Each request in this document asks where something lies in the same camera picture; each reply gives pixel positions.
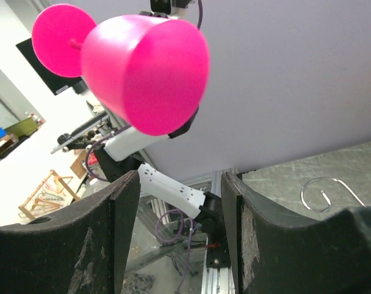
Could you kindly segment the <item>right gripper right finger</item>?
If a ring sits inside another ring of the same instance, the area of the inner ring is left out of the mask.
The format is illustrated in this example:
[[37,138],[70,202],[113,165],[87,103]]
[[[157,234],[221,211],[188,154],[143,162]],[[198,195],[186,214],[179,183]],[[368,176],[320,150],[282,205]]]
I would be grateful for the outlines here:
[[221,177],[237,293],[371,293],[371,207],[315,220]]

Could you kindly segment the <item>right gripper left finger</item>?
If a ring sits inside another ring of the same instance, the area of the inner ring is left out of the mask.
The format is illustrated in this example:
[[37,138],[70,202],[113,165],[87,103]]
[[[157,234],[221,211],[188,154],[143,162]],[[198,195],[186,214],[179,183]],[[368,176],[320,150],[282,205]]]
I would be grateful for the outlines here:
[[0,293],[120,293],[139,197],[133,170],[54,213],[0,227]]

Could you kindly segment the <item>pink plastic wine glass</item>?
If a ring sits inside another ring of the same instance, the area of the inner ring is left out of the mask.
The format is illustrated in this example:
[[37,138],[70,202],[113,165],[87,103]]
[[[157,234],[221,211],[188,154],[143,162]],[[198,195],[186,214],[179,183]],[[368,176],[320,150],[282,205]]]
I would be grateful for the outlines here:
[[31,38],[46,69],[82,77],[100,102],[143,134],[181,128],[207,87],[208,43],[185,20],[120,15],[96,23],[77,6],[56,4],[38,15]]

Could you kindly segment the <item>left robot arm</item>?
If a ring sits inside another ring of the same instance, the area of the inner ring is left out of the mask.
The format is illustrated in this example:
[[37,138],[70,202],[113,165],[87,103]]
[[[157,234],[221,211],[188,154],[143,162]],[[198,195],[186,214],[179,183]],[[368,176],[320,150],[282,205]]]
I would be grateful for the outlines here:
[[179,129],[162,136],[150,136],[124,127],[109,135],[105,143],[99,143],[92,151],[108,182],[112,183],[127,172],[139,173],[141,191],[178,208],[201,224],[202,232],[212,242],[221,243],[226,237],[221,198],[211,192],[203,192],[180,183],[150,164],[136,159],[133,154],[147,146],[168,139],[175,139],[189,131],[197,112]]

